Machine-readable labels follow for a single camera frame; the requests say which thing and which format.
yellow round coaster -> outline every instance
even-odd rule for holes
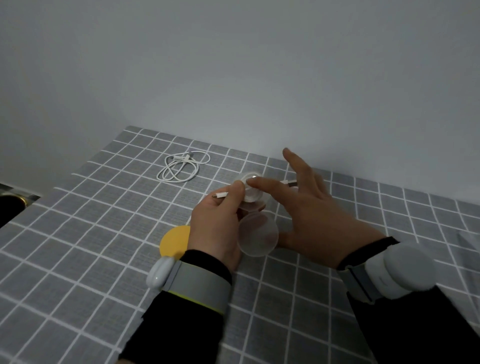
[[[187,250],[190,226],[182,225],[168,231],[160,242],[160,255],[180,259]]]

white tracker device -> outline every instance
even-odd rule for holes
[[[426,291],[436,283],[433,260],[408,243],[391,245],[365,263],[337,272],[350,294],[366,303]]]

black sleeve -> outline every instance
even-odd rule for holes
[[[207,269],[232,284],[227,267],[211,255],[187,250],[180,260]],[[162,291],[142,318],[119,359],[135,364],[215,363],[223,330],[221,314]]]
[[[355,266],[398,243],[385,238],[360,248],[338,266]],[[480,338],[438,287],[375,304],[348,299],[378,363],[473,363]]]

person's right hand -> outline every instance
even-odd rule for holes
[[[283,156],[297,173],[298,192],[269,178],[247,180],[251,187],[270,194],[292,216],[293,231],[280,233],[279,246],[337,268],[348,254],[385,237],[342,210],[326,190],[323,178],[303,159],[287,148]]]

coiled white cable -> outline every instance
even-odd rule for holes
[[[205,162],[199,162],[190,156],[190,154],[193,154],[193,153],[205,154],[208,157],[208,159]],[[210,161],[210,155],[207,152],[204,152],[202,150],[192,150],[190,152],[169,154],[168,156],[165,157],[165,167],[163,167],[160,170],[160,172],[156,175],[156,179],[158,179],[161,182],[168,182],[168,183],[187,182],[196,176],[196,174],[198,173],[199,164],[206,164],[209,161]],[[180,163],[182,163],[182,165],[178,170],[172,170],[174,166]],[[191,164],[193,166],[193,171],[190,173],[190,176],[181,180],[180,178],[177,177],[177,175],[182,171],[183,167],[185,167],[186,164]]]

